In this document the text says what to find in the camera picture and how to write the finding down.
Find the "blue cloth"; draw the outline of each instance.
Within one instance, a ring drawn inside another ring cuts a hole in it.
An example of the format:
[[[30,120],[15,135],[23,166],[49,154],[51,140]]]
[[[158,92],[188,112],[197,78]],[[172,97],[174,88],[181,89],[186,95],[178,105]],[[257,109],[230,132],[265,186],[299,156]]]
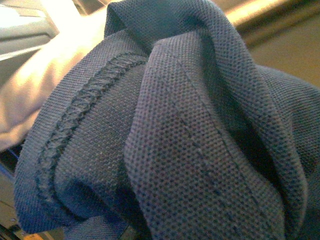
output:
[[[256,65],[214,3],[111,3],[27,136],[19,222],[70,240],[317,239],[319,119],[319,89]]]

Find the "beige fabric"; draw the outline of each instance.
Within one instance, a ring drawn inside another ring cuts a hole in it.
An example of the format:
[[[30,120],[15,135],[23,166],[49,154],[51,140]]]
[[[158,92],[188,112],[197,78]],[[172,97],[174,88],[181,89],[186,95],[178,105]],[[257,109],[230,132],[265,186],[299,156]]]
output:
[[[106,17],[103,8],[60,32],[0,89],[0,151],[23,140],[52,90],[102,41]]]

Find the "pique knit fabric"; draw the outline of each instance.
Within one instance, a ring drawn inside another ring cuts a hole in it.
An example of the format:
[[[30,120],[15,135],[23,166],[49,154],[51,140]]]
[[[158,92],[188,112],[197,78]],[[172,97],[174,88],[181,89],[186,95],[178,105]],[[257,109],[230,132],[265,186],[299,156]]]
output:
[[[318,239],[319,146],[320,90],[256,65],[214,3],[125,0],[43,105],[15,204],[67,240]]]

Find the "blurred background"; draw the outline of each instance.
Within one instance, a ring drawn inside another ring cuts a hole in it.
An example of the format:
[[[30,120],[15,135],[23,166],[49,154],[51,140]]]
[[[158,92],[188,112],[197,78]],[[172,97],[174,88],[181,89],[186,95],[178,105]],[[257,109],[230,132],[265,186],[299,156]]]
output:
[[[320,87],[319,0],[213,1],[241,34],[258,64]],[[0,0],[0,88],[55,36],[108,2]],[[0,152],[0,240],[62,240],[61,230],[27,235],[17,224],[13,175],[20,150],[18,144]]]

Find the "stitched seam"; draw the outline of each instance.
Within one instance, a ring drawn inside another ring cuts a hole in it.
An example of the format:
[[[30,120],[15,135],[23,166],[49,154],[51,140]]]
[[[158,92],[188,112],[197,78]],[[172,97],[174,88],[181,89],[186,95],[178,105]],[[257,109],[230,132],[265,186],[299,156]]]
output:
[[[42,147],[37,161],[37,196],[44,210],[56,223],[68,226],[70,222],[84,220],[64,206],[55,190],[55,170],[69,140],[86,113],[103,93],[108,91],[128,70],[145,64],[146,61],[145,57],[134,53],[124,53],[108,61],[73,97],[70,106],[62,114],[51,136]]]
[[[178,62],[178,64],[179,64],[179,65],[181,66],[181,68],[183,69],[183,72],[184,72],[187,80],[191,83],[193,89],[198,93],[198,90],[197,90],[197,88],[195,87],[195,85],[194,85],[193,81],[191,80],[190,76],[188,75],[188,71],[185,69],[184,65],[183,65],[183,64],[180,62],[180,60],[179,60],[176,56],[174,56],[173,54],[171,54],[171,53],[169,53],[169,52],[167,52],[167,54],[170,55],[172,58],[176,59],[176,61]],[[170,91],[170,88],[168,88],[168,87],[166,86],[165,89],[166,89],[166,91],[172,96],[172,93],[171,93],[171,91]],[[197,94],[197,97],[199,98],[200,102],[202,103],[202,105],[203,105],[203,107],[205,108],[205,110],[206,110],[207,114],[209,115],[209,117],[210,117],[211,119],[213,119],[213,116],[212,116],[212,114],[210,113],[210,111],[208,110],[206,103],[202,100],[202,98],[199,96],[199,94]],[[183,111],[176,106],[176,103],[175,103],[173,100],[170,99],[169,101],[171,101],[171,103],[172,103],[172,104],[174,105],[174,107],[176,108],[176,110],[177,110],[177,112],[178,112],[178,114],[179,114],[179,117],[181,118],[182,124],[184,124],[185,129],[186,129],[186,130],[188,131],[188,133],[189,133],[189,137],[190,137],[190,139],[192,140],[192,144],[197,148],[197,152],[198,152],[199,156],[202,157],[202,158],[205,160],[205,161],[204,161],[204,164],[205,164],[205,165],[202,166],[203,172],[206,174],[206,177],[208,178],[209,182],[215,185],[216,183],[211,180],[211,177],[209,176],[209,171],[207,170],[208,167],[210,167],[210,164],[208,163],[209,161],[208,161],[208,159],[206,158],[206,156],[203,154],[202,150],[200,149],[199,144],[197,143],[196,139],[193,137],[192,130],[188,127],[188,121],[185,121],[185,119],[182,117],[182,114],[181,114],[181,113],[182,113]],[[256,197],[254,196],[251,188],[249,187],[249,185],[248,185],[248,183],[247,183],[247,181],[246,181],[245,176],[243,175],[242,171],[240,170],[239,164],[234,161],[234,158],[233,158],[234,156],[233,156],[232,152],[229,150],[228,145],[227,145],[227,143],[226,143],[226,141],[225,141],[225,139],[224,139],[224,137],[223,137],[222,132],[220,131],[220,129],[216,126],[216,124],[215,124],[214,122],[212,122],[212,125],[213,125],[214,128],[217,130],[220,138],[222,139],[223,145],[225,146],[225,149],[227,150],[229,156],[231,157],[230,159],[231,159],[231,160],[233,161],[233,163],[236,165],[236,167],[237,167],[237,169],[238,169],[238,172],[239,172],[239,174],[241,175],[241,177],[242,177],[242,179],[243,179],[243,181],[244,181],[244,183],[245,183],[246,188],[247,188],[248,191],[250,192],[251,197],[252,197],[254,203],[256,204],[257,208],[259,209],[260,215],[261,215],[264,219],[266,219],[266,224],[267,224],[267,226],[269,227],[269,229],[272,231],[272,236],[273,236],[273,238],[274,238],[274,239],[277,239],[277,237],[275,236],[275,233],[274,233],[274,231],[273,231],[273,228],[271,227],[271,224],[270,224],[269,220],[267,219],[267,216],[264,214],[264,212],[263,212],[262,209],[260,208],[259,202],[257,201]],[[218,193],[221,193],[221,192],[220,192],[218,189],[215,189],[215,190],[214,190],[214,193],[217,194],[218,196],[220,196]],[[228,216],[228,218],[232,221],[233,216],[232,216],[232,214],[231,214],[230,212],[227,212],[227,216]],[[235,233],[236,233],[239,237],[243,237],[243,236],[242,236],[242,233],[241,233],[241,229],[239,229],[239,227],[236,226],[235,223],[233,223],[233,230],[235,231]]]

